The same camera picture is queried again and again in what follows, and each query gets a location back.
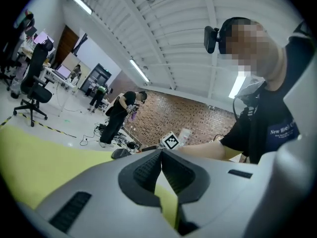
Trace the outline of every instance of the floor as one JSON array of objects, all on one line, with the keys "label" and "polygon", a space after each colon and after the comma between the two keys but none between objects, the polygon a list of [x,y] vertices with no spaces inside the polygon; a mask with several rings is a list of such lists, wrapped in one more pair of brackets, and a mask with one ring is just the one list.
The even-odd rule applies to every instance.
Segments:
[{"label": "floor", "polygon": [[[0,81],[0,124],[8,117],[12,116],[7,124],[17,126],[26,133],[32,134],[41,139],[50,140],[67,147],[96,151],[114,151],[115,149],[120,148],[117,145],[113,148],[102,148],[99,145],[97,141],[99,138],[94,136],[94,128],[96,126],[95,124],[104,123],[106,116],[99,110],[96,110],[94,114],[88,112],[87,108],[89,107],[91,97],[86,97],[82,91],[78,91],[76,95],[71,94],[67,99],[64,111],[61,112],[60,116],[58,116],[59,107],[64,102],[67,92],[57,83],[48,83],[46,88],[53,93],[53,97],[48,103],[40,104],[40,109],[47,114],[48,120],[44,120],[43,115],[38,114],[37,112],[33,113],[33,120],[53,129],[73,135],[76,138],[50,130],[37,123],[35,123],[34,127],[31,127],[29,119],[26,119],[20,114],[13,116],[13,109],[14,107],[20,106],[21,99],[28,99],[22,94],[20,94],[18,99],[12,98],[10,96],[10,92],[6,90],[6,86],[2,81]],[[21,110],[20,113],[30,117],[30,113],[27,110]],[[120,132],[125,134],[128,140],[133,141],[125,131],[121,129]],[[86,138],[88,139],[88,144],[86,146],[81,146],[80,142],[82,139]],[[174,194],[162,172],[158,178],[157,184],[160,184],[170,193]]]}]

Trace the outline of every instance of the black office chair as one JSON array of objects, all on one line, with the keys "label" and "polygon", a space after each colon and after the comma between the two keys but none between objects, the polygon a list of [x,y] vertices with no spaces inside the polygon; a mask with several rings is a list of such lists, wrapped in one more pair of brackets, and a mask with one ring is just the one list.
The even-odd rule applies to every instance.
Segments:
[{"label": "black office chair", "polygon": [[27,94],[27,97],[31,100],[31,103],[22,99],[21,105],[26,105],[14,108],[13,111],[13,114],[16,115],[17,110],[29,109],[31,112],[32,127],[34,126],[33,110],[44,115],[45,120],[48,119],[47,115],[39,109],[39,106],[40,103],[47,103],[51,99],[52,93],[49,90],[45,89],[45,86],[48,82],[54,83],[54,81],[48,77],[45,77],[47,83],[44,83],[38,77],[40,76],[41,69],[48,55],[48,52],[52,49],[53,43],[49,39],[45,40],[42,44],[36,45],[32,55],[32,59],[30,61],[27,75],[21,82],[21,92],[23,94]]},{"label": "black office chair", "polygon": [[33,14],[28,14],[19,24],[19,26],[15,29],[12,29],[12,32],[10,33],[10,39],[6,45],[6,48],[4,52],[1,54],[0,59],[0,79],[4,81],[4,83],[7,85],[7,90],[10,90],[11,82],[9,80],[12,80],[13,77],[9,77],[5,74],[5,69],[11,67],[17,67],[21,66],[19,62],[17,61],[17,50],[23,43],[23,41],[20,40],[20,36],[23,31],[25,31],[27,28],[34,26],[35,20]]}]

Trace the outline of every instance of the fluorescent light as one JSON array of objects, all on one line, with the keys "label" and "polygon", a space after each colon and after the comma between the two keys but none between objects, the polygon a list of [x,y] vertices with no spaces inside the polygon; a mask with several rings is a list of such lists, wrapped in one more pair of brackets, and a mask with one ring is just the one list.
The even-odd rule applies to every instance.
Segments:
[{"label": "fluorescent light", "polygon": [[81,0],[74,0],[80,7],[82,7],[89,15],[91,15],[91,9]]},{"label": "fluorescent light", "polygon": [[231,89],[231,92],[229,94],[229,98],[234,99],[234,96],[236,96],[238,94],[238,92],[240,91],[244,80],[246,80],[246,77],[244,76],[237,76],[236,81],[234,82],[234,85]]},{"label": "fluorescent light", "polygon": [[140,73],[140,75],[143,77],[143,79],[146,82],[149,82],[148,78],[144,75],[144,73],[140,70],[140,68],[137,66],[137,64],[131,59],[130,63],[136,68],[136,70],[138,71],[138,73]]}]

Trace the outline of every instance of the white ceiling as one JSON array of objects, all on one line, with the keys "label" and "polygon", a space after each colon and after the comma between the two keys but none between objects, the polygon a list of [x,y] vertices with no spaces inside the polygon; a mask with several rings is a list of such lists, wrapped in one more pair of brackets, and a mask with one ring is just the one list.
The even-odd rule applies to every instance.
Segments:
[{"label": "white ceiling", "polygon": [[122,60],[133,58],[150,80],[144,86],[141,76],[131,73],[132,66],[119,65],[134,82],[230,111],[228,95],[237,71],[217,53],[206,52],[204,27],[221,28],[228,18],[247,17],[261,23],[285,46],[301,19],[287,0],[83,1],[93,10],[91,20],[105,34],[113,35],[111,40],[120,46]]}]

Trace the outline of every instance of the floor tape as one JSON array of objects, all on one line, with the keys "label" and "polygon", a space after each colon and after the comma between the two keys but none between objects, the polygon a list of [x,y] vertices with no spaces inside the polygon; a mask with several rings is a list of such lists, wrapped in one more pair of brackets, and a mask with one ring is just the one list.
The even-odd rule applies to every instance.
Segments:
[{"label": "floor tape", "polygon": [[[20,116],[25,117],[25,118],[28,119],[28,120],[31,120],[29,117],[27,117],[27,116],[26,116],[25,114],[23,114],[23,113],[18,113],[18,114],[19,114]],[[2,126],[4,126],[4,125],[11,119],[11,117],[12,117],[12,116],[10,116],[10,117],[8,117],[6,120],[4,120],[4,122],[0,124],[0,128],[1,128]],[[38,122],[38,121],[33,120],[33,122],[39,124],[40,126],[43,126],[43,127],[45,127],[45,128],[48,128],[48,129],[50,129],[50,130],[57,131],[57,132],[59,132],[59,133],[61,133],[61,134],[65,134],[65,135],[67,135],[67,136],[71,136],[71,137],[77,138],[77,137],[72,136],[72,135],[70,135],[70,134],[67,134],[67,133],[65,133],[65,132],[63,132],[63,131],[61,131],[61,130],[53,129],[53,128],[49,127],[49,126],[46,126],[46,125],[44,125],[44,124],[42,124],[42,123],[40,123],[40,122]]]}]

